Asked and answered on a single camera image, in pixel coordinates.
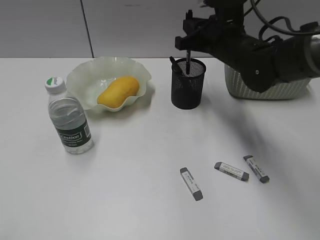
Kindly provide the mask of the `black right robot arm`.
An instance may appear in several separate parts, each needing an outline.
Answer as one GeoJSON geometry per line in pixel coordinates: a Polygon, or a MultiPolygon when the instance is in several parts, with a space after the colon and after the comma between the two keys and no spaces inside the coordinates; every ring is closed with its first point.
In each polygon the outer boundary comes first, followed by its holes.
{"type": "Polygon", "coordinates": [[[291,83],[320,76],[320,26],[318,22],[287,30],[266,20],[256,6],[251,8],[263,22],[258,37],[245,31],[243,0],[206,0],[214,9],[209,18],[193,17],[189,10],[183,20],[185,36],[175,38],[175,48],[209,54],[237,71],[252,91],[264,93],[278,83],[291,83]]]}

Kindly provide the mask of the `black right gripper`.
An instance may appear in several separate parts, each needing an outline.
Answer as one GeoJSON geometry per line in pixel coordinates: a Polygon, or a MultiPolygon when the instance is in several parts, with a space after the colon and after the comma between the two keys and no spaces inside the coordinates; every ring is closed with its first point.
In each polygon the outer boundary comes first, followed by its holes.
{"type": "Polygon", "coordinates": [[[180,51],[209,52],[215,58],[240,73],[245,85],[259,93],[273,87],[277,81],[273,47],[248,35],[245,31],[244,0],[207,0],[215,14],[209,18],[185,13],[182,29],[185,36],[176,36],[174,47],[180,51]]]}

